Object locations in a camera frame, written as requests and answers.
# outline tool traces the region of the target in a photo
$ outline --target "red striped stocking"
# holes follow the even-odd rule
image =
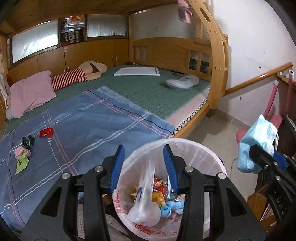
[[[60,74],[52,78],[52,87],[54,91],[69,86],[75,82],[87,81],[87,76],[81,68],[73,69],[66,73]]]

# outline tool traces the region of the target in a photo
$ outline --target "blue plaid blanket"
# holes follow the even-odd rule
[[[39,139],[44,128],[50,138]],[[24,228],[47,191],[65,172],[86,173],[125,147],[127,158],[142,145],[167,138],[174,126],[116,92],[84,91],[45,110],[3,137],[0,143],[0,214],[16,231]],[[15,175],[14,150],[23,136],[35,143],[25,170]]]

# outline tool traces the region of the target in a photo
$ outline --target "blue mask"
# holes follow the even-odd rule
[[[251,146],[258,144],[271,156],[274,155],[272,145],[277,134],[277,128],[260,115],[258,120],[251,126],[239,143],[239,154],[237,158],[237,169],[241,172],[258,173],[261,167],[258,166],[249,155]]]

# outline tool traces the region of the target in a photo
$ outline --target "red candy wrapper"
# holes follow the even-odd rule
[[[165,181],[161,180],[159,177],[154,177],[153,189],[155,189],[157,191],[161,191],[161,193],[165,197],[167,194],[168,186],[165,183]]]
[[[50,138],[53,133],[54,133],[54,129],[53,128],[43,129],[43,130],[40,131],[39,138],[42,138],[44,136],[46,136],[47,138]]]

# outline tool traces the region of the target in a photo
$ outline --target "tiled floor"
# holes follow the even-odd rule
[[[257,175],[242,173],[236,168],[238,145],[235,135],[237,131],[237,127],[214,115],[212,118],[204,117],[187,139],[201,143],[216,153],[223,161],[230,180],[247,199],[254,193]]]

